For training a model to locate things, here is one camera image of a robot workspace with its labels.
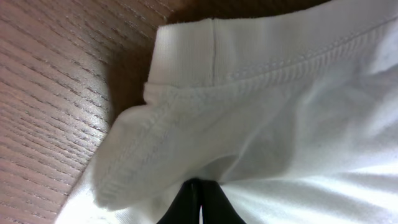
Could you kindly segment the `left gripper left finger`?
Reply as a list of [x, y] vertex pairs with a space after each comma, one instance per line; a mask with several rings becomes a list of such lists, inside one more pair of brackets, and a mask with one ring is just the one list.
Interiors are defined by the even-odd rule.
[[199, 179], [185, 181], [157, 224], [199, 224], [201, 209]]

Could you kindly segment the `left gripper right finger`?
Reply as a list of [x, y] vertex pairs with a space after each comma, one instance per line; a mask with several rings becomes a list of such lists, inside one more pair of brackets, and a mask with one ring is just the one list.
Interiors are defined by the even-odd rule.
[[202, 180], [202, 218], [204, 224], [246, 224], [229, 202], [220, 185]]

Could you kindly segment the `white Mr Robot t-shirt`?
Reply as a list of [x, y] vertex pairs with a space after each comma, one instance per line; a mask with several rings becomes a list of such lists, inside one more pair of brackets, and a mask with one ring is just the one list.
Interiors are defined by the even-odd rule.
[[397, 2], [158, 29], [57, 223], [156, 223], [191, 178], [246, 223], [397, 222]]

